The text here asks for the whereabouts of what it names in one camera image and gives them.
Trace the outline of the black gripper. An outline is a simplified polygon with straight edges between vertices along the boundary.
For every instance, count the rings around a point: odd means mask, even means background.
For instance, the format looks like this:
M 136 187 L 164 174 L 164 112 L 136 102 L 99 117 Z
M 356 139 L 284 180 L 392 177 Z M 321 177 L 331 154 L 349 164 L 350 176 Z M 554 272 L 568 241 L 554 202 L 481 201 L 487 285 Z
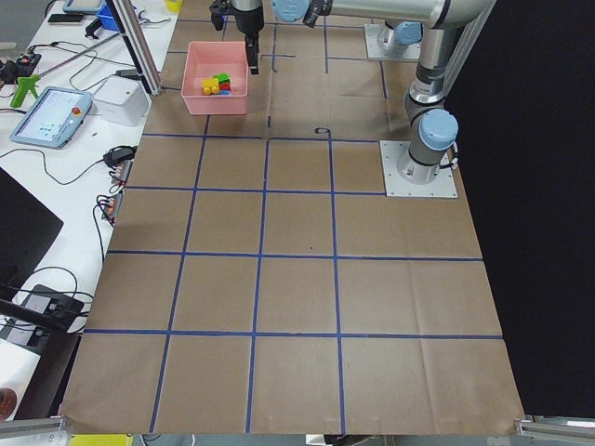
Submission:
M 264 10 L 261 0 L 232 0 L 236 27 L 245 35 L 245 54 L 251 74 L 259 74 L 258 34 L 264 28 Z

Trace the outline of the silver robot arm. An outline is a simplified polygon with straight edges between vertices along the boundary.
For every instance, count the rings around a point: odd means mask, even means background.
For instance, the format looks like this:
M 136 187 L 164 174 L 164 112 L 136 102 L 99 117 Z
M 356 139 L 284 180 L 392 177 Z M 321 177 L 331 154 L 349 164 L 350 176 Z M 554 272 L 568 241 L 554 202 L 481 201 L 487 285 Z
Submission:
M 381 59 L 417 60 L 423 25 L 417 21 L 386 20 L 377 38 Z
M 303 22 L 313 28 L 319 18 L 341 16 L 383 19 L 399 24 L 417 23 L 421 28 L 416 77 L 404 94 L 413 132 L 408 148 L 397 161 L 403 179 L 428 184 L 445 165 L 443 156 L 456 148 L 458 123 L 443 109 L 450 89 L 451 71 L 464 63 L 479 31 L 478 21 L 489 14 L 491 1 L 273 1 L 275 17 L 285 22 Z

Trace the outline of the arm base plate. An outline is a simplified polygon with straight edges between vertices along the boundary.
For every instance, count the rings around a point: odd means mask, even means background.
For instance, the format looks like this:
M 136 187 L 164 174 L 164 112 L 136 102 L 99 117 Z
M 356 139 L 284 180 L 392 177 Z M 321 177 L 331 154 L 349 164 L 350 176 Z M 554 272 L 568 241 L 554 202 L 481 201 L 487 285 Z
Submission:
M 419 58 L 423 26 L 415 21 L 385 21 L 366 24 L 364 37 L 367 58 L 415 62 Z
M 458 194 L 452 168 L 442 169 L 448 156 L 444 154 L 434 166 L 419 165 L 410 156 L 409 146 L 409 141 L 379 141 L 386 196 L 456 199 Z

